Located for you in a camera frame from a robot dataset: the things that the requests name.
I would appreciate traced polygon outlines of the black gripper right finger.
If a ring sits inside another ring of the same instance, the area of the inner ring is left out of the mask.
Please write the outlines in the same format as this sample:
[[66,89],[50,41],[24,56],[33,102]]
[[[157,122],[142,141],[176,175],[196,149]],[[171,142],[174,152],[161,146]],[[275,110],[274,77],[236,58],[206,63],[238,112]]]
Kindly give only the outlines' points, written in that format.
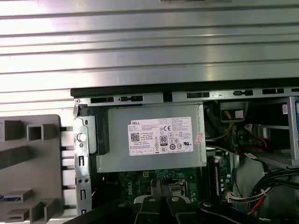
[[178,224],[237,224],[235,218],[223,213],[220,205],[203,200],[197,206],[181,196],[174,196],[170,185],[162,185],[162,196]]

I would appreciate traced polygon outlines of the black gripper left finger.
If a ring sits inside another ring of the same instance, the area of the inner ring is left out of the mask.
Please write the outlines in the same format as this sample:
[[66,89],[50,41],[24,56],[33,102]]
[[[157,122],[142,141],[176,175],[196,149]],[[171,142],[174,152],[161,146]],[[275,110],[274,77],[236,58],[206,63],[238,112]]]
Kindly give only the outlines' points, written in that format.
[[118,199],[73,218],[69,224],[158,224],[163,201],[162,183],[151,180],[151,195],[140,196],[136,202]]

